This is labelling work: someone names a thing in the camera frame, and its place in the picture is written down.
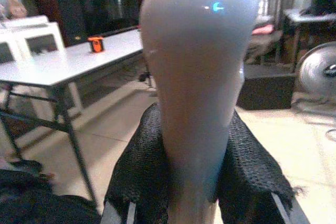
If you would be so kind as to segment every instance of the orange object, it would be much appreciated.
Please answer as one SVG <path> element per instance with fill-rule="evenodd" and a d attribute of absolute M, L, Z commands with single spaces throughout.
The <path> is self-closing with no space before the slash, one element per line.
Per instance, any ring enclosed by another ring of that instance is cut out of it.
<path fill-rule="evenodd" d="M 92 52 L 104 51 L 103 37 L 89 37 Z"/>

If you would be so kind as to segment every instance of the orange tape measure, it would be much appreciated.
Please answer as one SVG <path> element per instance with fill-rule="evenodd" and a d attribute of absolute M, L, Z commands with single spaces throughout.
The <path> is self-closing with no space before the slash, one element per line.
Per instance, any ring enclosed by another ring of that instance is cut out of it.
<path fill-rule="evenodd" d="M 90 42 L 92 52 L 104 51 L 103 37 L 89 37 L 88 41 Z"/>

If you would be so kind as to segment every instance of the white folding table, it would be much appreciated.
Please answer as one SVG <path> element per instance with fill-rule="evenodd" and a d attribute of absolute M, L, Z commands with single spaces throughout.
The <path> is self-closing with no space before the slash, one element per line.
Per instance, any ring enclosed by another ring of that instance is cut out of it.
<path fill-rule="evenodd" d="M 105 51 L 97 54 L 91 53 L 90 45 L 84 43 L 67 48 L 65 51 L 53 51 L 43 56 L 0 65 L 0 83 L 6 84 L 8 91 L 5 106 L 0 109 L 0 119 L 17 156 L 22 158 L 20 148 L 16 145 L 11 129 L 5 120 L 6 117 L 68 133 L 87 189 L 96 204 L 97 200 L 65 105 L 65 90 L 69 83 L 76 81 L 81 76 L 99 71 L 142 52 L 140 33 L 137 29 L 106 37 L 103 43 Z M 49 97 L 15 93 L 13 86 L 17 84 L 46 89 L 49 91 L 47 92 Z M 55 104 L 54 120 L 32 118 L 9 111 L 9 102 L 13 95 L 53 102 Z M 62 116 L 63 122 L 59 121 L 59 115 Z"/>

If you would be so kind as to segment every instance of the tiled floor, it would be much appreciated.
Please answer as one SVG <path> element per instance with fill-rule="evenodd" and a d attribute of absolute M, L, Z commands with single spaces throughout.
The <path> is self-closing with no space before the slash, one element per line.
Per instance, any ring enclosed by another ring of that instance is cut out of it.
<path fill-rule="evenodd" d="M 80 147 L 102 209 L 113 167 L 137 128 L 143 111 L 158 99 L 138 82 L 129 82 L 85 109 L 74 120 Z M 293 110 L 237 111 L 261 144 L 279 162 L 311 223 L 336 223 L 336 142 L 327 140 L 330 118 Z M 87 197 L 67 137 L 53 133 L 24 152 L 55 172 L 58 194 Z M 216 223 L 222 223 L 217 211 Z"/>

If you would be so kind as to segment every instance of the black mesh fabric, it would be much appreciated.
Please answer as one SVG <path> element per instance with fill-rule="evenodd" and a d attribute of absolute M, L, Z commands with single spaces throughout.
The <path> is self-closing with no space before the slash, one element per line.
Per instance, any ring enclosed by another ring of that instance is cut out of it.
<path fill-rule="evenodd" d="M 169 175 L 155 103 L 115 165 L 105 200 L 136 203 L 139 223 L 167 223 Z M 293 192 L 279 165 L 235 112 L 218 182 L 223 222 L 236 223 L 255 196 L 270 192 L 291 208 Z"/>

